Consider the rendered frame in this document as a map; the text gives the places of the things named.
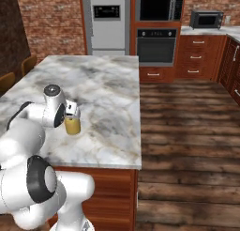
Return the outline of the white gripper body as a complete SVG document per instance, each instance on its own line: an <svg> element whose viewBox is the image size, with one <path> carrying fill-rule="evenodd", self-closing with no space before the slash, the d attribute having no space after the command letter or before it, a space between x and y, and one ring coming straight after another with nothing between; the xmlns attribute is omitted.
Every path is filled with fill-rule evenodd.
<svg viewBox="0 0 240 231"><path fill-rule="evenodd" d="M78 104L75 101L73 101L72 104L71 104L71 113L76 118L80 118L81 117L80 108L79 108Z"/></svg>

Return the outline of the yellow cup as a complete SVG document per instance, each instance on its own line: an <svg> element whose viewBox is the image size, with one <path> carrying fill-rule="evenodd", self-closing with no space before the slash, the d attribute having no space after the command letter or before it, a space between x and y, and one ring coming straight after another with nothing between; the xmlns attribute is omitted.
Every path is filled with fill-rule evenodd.
<svg viewBox="0 0 240 231"><path fill-rule="evenodd" d="M67 134L76 135L81 131L81 121L77 116L67 115L64 122Z"/></svg>

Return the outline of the brown wooden chair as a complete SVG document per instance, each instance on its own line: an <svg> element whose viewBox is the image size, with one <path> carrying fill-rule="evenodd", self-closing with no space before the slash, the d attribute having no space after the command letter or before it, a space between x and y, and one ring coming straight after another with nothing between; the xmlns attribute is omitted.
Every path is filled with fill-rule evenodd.
<svg viewBox="0 0 240 231"><path fill-rule="evenodd" d="M0 77L0 96L5 94L15 84L15 73L10 72Z"/></svg>
<svg viewBox="0 0 240 231"><path fill-rule="evenodd" d="M31 55L22 62L22 76L25 76L37 63L37 56Z"/></svg>

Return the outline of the wooden oven housing cabinet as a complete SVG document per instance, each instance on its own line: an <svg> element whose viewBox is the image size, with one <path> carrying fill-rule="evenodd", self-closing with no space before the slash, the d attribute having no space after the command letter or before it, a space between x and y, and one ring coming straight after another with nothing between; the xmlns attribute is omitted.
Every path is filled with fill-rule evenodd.
<svg viewBox="0 0 240 231"><path fill-rule="evenodd" d="M135 0L131 0L131 27L130 27L130 54L137 55L136 37L138 28L176 28L178 30L174 63L172 67L141 67L139 62L139 73L141 83L171 83L174 79L177 53L179 49L179 38L181 32L181 20L177 22L139 22L136 20Z"/></svg>

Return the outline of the silver fridge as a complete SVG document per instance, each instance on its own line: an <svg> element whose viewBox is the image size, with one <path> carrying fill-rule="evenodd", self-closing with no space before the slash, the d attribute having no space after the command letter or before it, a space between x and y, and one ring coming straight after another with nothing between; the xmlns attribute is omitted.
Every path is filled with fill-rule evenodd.
<svg viewBox="0 0 240 231"><path fill-rule="evenodd" d="M82 0L86 51L129 55L130 0Z"/></svg>

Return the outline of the built-in black microwave oven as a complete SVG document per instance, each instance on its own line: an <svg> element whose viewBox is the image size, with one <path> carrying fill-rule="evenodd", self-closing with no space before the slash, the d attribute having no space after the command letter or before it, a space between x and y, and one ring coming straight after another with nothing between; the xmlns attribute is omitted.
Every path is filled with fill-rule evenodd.
<svg viewBox="0 0 240 231"><path fill-rule="evenodd" d="M184 0L135 0L139 22L177 22L181 20Z"/></svg>

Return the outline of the wooden base cupboard run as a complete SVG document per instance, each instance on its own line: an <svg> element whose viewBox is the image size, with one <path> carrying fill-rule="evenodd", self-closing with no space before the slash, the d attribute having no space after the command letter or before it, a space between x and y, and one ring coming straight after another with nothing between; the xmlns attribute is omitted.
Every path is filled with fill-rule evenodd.
<svg viewBox="0 0 240 231"><path fill-rule="evenodd" d="M227 37L218 81L240 106L240 42Z"/></svg>
<svg viewBox="0 0 240 231"><path fill-rule="evenodd" d="M182 35L175 77L215 81L226 39L217 35Z"/></svg>

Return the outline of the black countertop toaster oven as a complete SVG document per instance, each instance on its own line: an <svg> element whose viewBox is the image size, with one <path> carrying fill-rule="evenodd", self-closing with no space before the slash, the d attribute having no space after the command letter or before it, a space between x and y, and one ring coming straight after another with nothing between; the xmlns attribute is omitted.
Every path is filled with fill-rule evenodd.
<svg viewBox="0 0 240 231"><path fill-rule="evenodd" d="M218 10L191 10L189 26L196 28L215 28L221 27L223 12Z"/></svg>

